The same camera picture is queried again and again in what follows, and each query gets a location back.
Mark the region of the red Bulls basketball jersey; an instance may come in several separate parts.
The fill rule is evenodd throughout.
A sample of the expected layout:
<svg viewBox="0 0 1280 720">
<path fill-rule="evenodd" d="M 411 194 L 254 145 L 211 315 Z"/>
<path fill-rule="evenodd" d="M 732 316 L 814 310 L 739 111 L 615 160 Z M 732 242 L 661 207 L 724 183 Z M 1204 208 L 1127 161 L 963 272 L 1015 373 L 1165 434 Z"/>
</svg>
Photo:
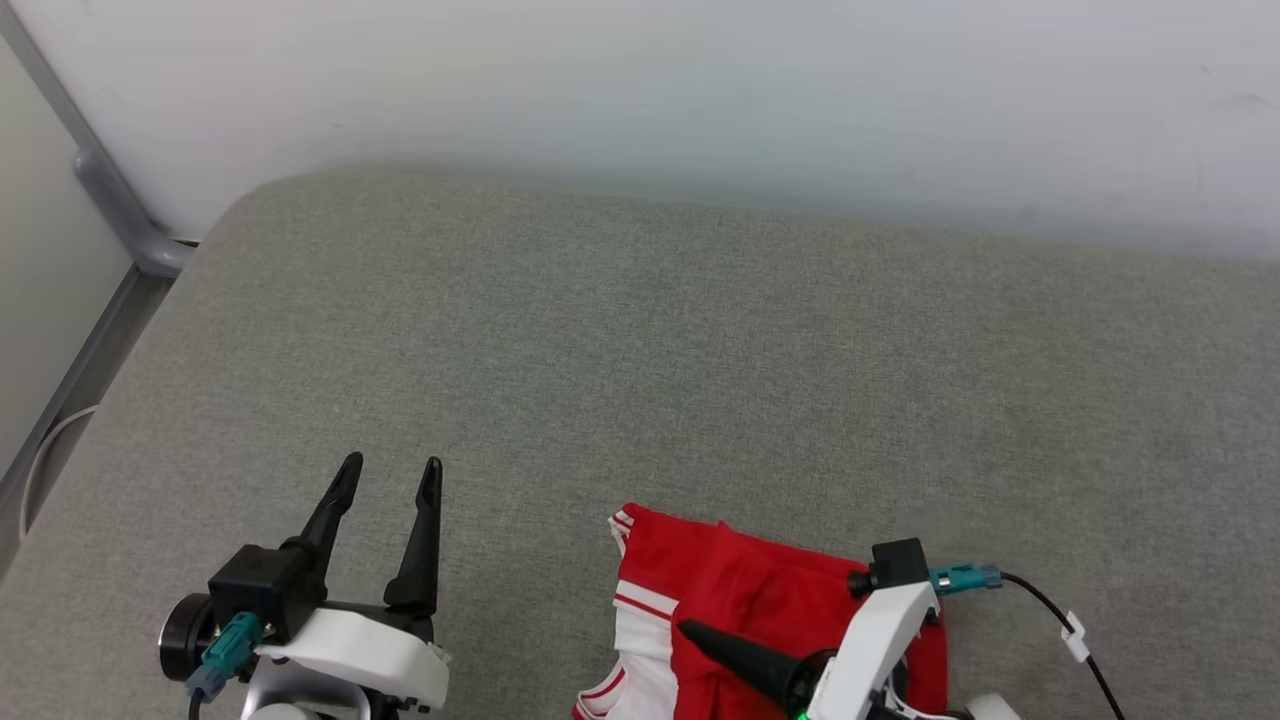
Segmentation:
<svg viewBox="0 0 1280 720">
<path fill-rule="evenodd" d="M 614 666 L 579 693 L 572 720 L 785 720 L 709 660 L 677 624 L 696 620 L 792 656 L 837 648 L 867 565 L 626 503 L 608 521 L 620 551 Z"/>
</svg>

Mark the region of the grey metal frame rail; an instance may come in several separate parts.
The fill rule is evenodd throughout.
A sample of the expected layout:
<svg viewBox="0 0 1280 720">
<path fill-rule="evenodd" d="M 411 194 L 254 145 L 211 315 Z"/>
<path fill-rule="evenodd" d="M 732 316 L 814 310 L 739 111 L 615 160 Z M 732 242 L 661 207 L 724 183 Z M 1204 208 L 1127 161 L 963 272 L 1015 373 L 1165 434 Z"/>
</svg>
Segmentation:
<svg viewBox="0 0 1280 720">
<path fill-rule="evenodd" d="M 67 405 L 79 393 L 84 374 L 93 372 L 101 363 L 97 355 L 102 342 L 113 334 L 115 325 L 119 325 L 122 309 L 133 295 L 136 284 L 142 277 L 151 277 L 155 281 L 177 278 L 193 255 L 195 246 L 165 234 L 148 217 L 70 92 L 24 27 L 13 6 L 13 0 L 0 0 L 0 37 L 15 54 L 15 59 L 76 142 L 70 170 L 84 196 L 92 201 L 97 214 L 131 259 L 131 269 L 67 369 L 29 438 L 0 480 L 4 488 L 3 501 L 20 497 L 12 519 L 12 544 L 19 548 L 28 538 L 29 527 L 38 510 L 36 501 L 40 488 L 44 487 L 40 477 L 50 448 L 60 433 L 79 419 L 91 416 L 96 410 L 95 406 L 84 406 L 69 413 Z"/>
</svg>

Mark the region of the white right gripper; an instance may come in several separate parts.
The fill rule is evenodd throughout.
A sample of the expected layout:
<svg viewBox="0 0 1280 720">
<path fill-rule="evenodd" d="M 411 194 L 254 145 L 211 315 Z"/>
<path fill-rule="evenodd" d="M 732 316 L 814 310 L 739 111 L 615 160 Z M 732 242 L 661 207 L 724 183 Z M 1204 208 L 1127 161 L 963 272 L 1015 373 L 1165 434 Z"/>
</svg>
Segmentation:
<svg viewBox="0 0 1280 720">
<path fill-rule="evenodd" d="M 867 720 L 873 696 L 937 607 L 928 579 L 874 589 L 854 614 L 835 657 L 832 648 L 792 656 L 696 620 L 684 620 L 677 628 L 787 717 Z"/>
</svg>

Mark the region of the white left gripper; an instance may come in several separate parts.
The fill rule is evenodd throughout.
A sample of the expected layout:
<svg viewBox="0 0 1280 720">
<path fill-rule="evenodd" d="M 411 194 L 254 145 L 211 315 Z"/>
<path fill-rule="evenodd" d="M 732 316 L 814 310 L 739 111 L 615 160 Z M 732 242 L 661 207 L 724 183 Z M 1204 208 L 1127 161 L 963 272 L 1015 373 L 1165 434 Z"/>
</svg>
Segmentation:
<svg viewBox="0 0 1280 720">
<path fill-rule="evenodd" d="M 349 511 L 364 455 L 348 454 L 302 532 L 282 543 L 303 560 L 303 579 L 317 602 L 342 518 Z M 316 609 L 288 644 L 268 641 L 244 698 L 244 717 L 319 717 L 323 707 L 361 717 L 396 717 L 442 710 L 449 655 L 435 643 L 442 542 L 443 461 L 431 456 L 415 495 L 415 520 L 398 574 L 387 584 L 387 607 L 329 603 Z"/>
</svg>

